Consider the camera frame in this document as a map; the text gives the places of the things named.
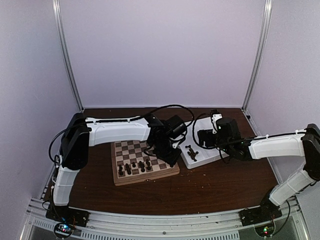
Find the metal extrusion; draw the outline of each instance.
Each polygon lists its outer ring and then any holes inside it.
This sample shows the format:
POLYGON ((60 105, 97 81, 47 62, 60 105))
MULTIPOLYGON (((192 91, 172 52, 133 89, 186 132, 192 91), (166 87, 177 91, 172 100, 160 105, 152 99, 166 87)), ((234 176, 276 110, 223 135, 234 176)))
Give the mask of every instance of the metal extrusion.
POLYGON ((61 44, 61 49, 63 53, 63 59, 64 59, 64 65, 65 69, 69 78, 69 82, 71 85, 72 93, 75 97, 76 104, 79 108, 79 111, 83 111, 84 107, 82 105, 79 91, 76 85, 75 81, 75 76, 71 67, 71 62, 70 62, 70 57, 68 53, 68 48, 67 48, 67 42, 66 42, 66 36, 65 36, 65 31, 64 31, 64 26, 63 26, 63 21, 62 21, 62 15, 61 15, 61 9, 60 9, 60 0, 53 0, 53 12, 54 12, 54 17, 56 21, 56 26, 57 30, 59 33, 59 39, 60 39, 60 44, 61 44))
POLYGON ((246 111, 250 102, 250 98, 252 96, 252 92, 257 80, 257 76, 259 73, 259 68, 261 65, 261 60, 262 60, 262 55, 263 51, 267 42, 267 36, 269 32, 269 26, 270 26, 270 20, 271 20, 271 11, 272 11, 272 4, 273 0, 265 0, 265 5, 264 5, 264 13, 263 13, 263 18, 262 18, 262 25, 261 25, 261 31, 260 31, 260 38, 258 42, 258 49, 256 52, 255 60, 254 60, 254 65, 251 73, 251 78, 249 82, 249 86, 244 98, 244 102, 242 105, 242 110, 246 111))

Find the white tray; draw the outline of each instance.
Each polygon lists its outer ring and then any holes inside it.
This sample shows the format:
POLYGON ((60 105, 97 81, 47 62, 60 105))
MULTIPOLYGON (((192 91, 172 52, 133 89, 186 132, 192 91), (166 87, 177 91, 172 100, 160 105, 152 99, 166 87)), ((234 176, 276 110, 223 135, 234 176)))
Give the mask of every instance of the white tray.
MULTIPOLYGON (((221 159, 220 155, 219 155, 219 151, 217 149, 211 149, 211 150, 206 150, 203 149, 199 146, 197 146, 192 138, 192 126, 193 124, 191 124, 188 127, 188 133, 186 135, 186 139, 185 141, 179 146, 179 148, 181 149, 182 153, 182 159, 186 165, 186 167, 188 169, 193 169, 205 164, 209 164, 212 163, 214 161, 217 161, 219 159, 221 159), (188 155, 188 151, 189 148, 186 148, 186 146, 191 145, 191 148, 194 150, 194 152, 199 152, 196 156, 195 159, 197 161, 194 161, 191 159, 191 157, 188 155)), ((211 123, 211 119, 210 117, 206 117, 206 118, 202 118, 199 119, 198 121, 196 121, 196 125, 194 127, 194 136, 195 139, 197 140, 197 142, 199 142, 199 138, 198 138, 198 131, 199 130, 208 130, 208 129, 213 129, 212 123, 211 123)), ((221 152, 222 153, 222 157, 228 157, 228 155, 225 152, 221 152)))

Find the white wall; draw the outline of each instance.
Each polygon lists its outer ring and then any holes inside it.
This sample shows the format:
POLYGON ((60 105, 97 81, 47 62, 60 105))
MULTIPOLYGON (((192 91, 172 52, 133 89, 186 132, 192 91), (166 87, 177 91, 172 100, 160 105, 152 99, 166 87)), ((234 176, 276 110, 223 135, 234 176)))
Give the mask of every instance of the white wall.
POLYGON ((51 138, 77 111, 51 0, 1 1, 0 101, 0 239, 13 240, 49 176, 51 138))
POLYGON ((240 107, 264 0, 61 0, 85 107, 240 107))
MULTIPOLYGON (((320 126, 320 1, 275 0, 249 112, 262 134, 320 126)), ((276 158, 282 179, 303 161, 276 158)), ((320 235, 320 184, 298 195, 313 240, 320 235)))

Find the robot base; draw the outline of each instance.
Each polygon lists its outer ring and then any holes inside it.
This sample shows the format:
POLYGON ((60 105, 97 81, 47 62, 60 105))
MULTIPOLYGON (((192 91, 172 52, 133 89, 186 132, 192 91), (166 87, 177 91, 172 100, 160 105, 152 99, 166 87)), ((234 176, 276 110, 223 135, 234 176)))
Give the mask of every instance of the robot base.
POLYGON ((89 218, 89 212, 87 211, 69 208, 68 206, 52 206, 52 204, 49 205, 48 209, 45 215, 47 219, 65 222, 71 226, 73 224, 84 228, 87 226, 89 218))
POLYGON ((282 212, 278 207, 269 209, 268 211, 263 210, 261 206, 244 209, 239 212, 242 226, 260 224, 268 222, 273 219, 282 217, 282 212))

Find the metal frame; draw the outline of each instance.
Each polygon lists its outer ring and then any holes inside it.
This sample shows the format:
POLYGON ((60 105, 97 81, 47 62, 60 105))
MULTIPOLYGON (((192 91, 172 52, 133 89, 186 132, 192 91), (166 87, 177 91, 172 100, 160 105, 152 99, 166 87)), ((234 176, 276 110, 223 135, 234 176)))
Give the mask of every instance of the metal frame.
MULTIPOLYGON (((33 226, 53 230, 55 221, 47 219, 42 208, 43 200, 32 198, 24 218, 20 240, 29 240, 33 226)), ((291 216, 300 240, 309 240, 309 233, 300 206, 295 197, 290 198, 291 216)), ((288 206, 281 206, 282 219, 288 206)), ((238 240, 243 227, 239 210, 188 215, 128 215, 89 210, 87 227, 77 227, 73 236, 84 240, 238 240)))
POLYGON ((270 26, 270 20, 271 20, 271 10, 272 10, 272 4, 273 0, 265 0, 264 5, 264 13, 262 18, 262 25, 261 25, 261 32, 260 32, 260 38, 258 42, 258 49, 256 52, 254 65, 251 73, 251 78, 248 86, 248 90, 246 92, 244 102, 242 105, 242 110, 246 111, 248 108, 248 104, 257 80, 261 60, 262 60, 262 54, 266 45, 267 36, 269 32, 269 26, 270 26))
POLYGON ((61 10, 60 10, 60 0, 53 0, 52 4, 53 4, 53 12, 54 12, 54 17, 55 17, 55 21, 56 21, 56 26, 57 26, 58 33, 59 33, 65 69, 66 69, 66 72, 67 72, 67 75, 69 78, 69 82, 71 85, 71 89, 72 89, 74 98, 76 100, 77 106, 79 108, 79 111, 83 111, 84 107, 83 107, 81 99, 80 99, 80 95, 78 92, 78 88, 76 85, 76 81, 75 81, 74 73, 72 71, 70 57, 69 57, 69 53, 68 53, 64 25, 63 25, 63 21, 62 21, 61 10))

